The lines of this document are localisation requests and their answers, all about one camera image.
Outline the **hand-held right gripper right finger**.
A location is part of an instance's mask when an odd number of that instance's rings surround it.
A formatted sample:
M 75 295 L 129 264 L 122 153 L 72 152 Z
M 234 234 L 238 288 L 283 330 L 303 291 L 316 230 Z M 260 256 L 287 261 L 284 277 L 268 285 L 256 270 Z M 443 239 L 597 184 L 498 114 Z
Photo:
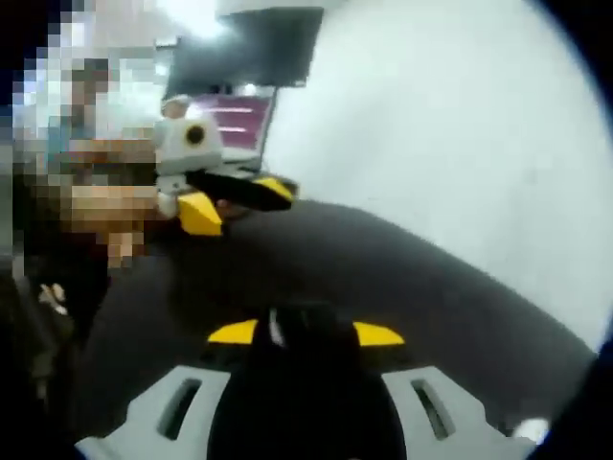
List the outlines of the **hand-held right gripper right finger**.
M 307 355 L 344 429 L 347 459 L 525 459 L 532 442 L 487 419 L 484 405 L 381 324 L 306 309 Z

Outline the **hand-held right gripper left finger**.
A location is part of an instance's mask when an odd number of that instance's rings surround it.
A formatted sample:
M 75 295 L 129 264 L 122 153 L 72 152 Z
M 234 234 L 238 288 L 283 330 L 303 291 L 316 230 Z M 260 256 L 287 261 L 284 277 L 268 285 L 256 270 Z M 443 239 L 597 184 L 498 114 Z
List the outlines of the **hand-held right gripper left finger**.
M 215 420 L 239 366 L 251 352 L 286 350 L 306 324 L 303 310 L 271 308 L 219 327 L 205 339 L 210 358 L 169 370 L 128 404 L 118 427 L 81 439 L 78 452 L 86 459 L 209 459 Z

